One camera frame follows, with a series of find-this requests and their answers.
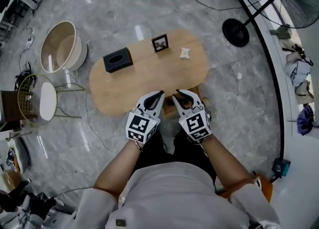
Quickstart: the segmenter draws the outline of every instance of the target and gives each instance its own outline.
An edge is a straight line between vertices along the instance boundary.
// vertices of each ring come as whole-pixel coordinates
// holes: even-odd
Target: wooden table
[[[169,48],[155,52],[151,39],[130,44],[133,65],[108,73],[103,58],[93,65],[89,86],[97,108],[108,115],[130,111],[144,94],[163,90],[165,96],[176,89],[190,89],[205,80],[208,59],[200,40],[186,29],[167,33]],[[190,59],[181,59],[180,48],[189,48]]]

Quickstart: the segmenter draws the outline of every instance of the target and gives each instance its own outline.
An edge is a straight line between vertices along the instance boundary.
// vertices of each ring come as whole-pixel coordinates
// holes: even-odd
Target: gray tile floor
[[[238,0],[200,0],[217,8],[239,7]],[[13,90],[19,73],[18,58],[27,47],[28,26],[34,29],[35,42],[20,64],[30,60],[36,73],[41,44],[50,27],[71,20],[90,39],[89,54],[79,69],[77,80],[88,88],[90,68],[99,56],[137,41],[136,28],[144,37],[155,37],[175,27],[198,35],[209,57],[210,70],[200,89],[210,100],[213,133],[250,171],[271,174],[273,159],[280,152],[280,125],[277,100],[269,66],[253,27],[248,26],[250,42],[244,48],[232,46],[221,26],[234,17],[245,20],[243,9],[215,11],[194,0],[43,0],[34,17],[19,22],[0,58],[0,89]],[[65,83],[64,72],[48,75],[54,83]],[[89,121],[103,140],[107,151],[87,125],[84,94],[60,97],[65,110],[81,119],[54,118],[24,138],[32,165],[25,173],[36,191],[49,195],[94,184],[101,170],[126,142],[127,114],[110,117],[100,113],[87,90]],[[177,119],[164,120],[160,126],[169,151],[179,129]],[[68,205],[78,205],[81,191],[61,197]]]

